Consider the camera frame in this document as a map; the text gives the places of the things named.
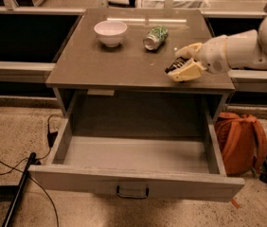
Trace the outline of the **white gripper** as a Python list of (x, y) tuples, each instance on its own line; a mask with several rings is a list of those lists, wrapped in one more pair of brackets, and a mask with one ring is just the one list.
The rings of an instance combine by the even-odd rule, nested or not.
[(211, 38), (204, 44), (196, 43), (182, 47), (175, 52), (175, 57), (187, 59), (187, 62), (181, 68), (166, 74), (173, 81), (182, 82), (199, 78), (206, 69), (211, 74), (225, 73), (229, 70), (226, 46), (227, 36), (222, 35)]

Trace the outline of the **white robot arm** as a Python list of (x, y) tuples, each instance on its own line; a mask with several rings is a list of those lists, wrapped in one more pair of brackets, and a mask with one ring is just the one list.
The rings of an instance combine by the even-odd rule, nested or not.
[(197, 79), (205, 71), (220, 74), (244, 67), (267, 70), (267, 16), (258, 30), (187, 45), (175, 52), (175, 58), (165, 72), (177, 82)]

